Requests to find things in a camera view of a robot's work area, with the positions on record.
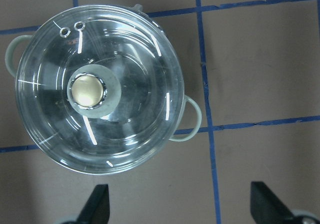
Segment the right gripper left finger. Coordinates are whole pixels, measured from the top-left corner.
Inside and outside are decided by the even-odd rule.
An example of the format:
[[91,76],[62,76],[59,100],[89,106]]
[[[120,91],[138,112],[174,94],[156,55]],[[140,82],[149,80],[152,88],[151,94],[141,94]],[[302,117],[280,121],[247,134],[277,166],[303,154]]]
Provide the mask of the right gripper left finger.
[[75,223],[107,224],[110,219],[108,184],[98,184],[93,189]]

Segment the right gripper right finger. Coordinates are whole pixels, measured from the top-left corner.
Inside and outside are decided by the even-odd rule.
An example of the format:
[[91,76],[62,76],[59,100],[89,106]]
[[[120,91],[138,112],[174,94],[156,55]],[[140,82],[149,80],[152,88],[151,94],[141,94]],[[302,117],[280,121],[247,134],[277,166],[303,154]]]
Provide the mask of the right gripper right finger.
[[294,214],[262,181],[252,181],[250,213],[255,223],[293,223]]

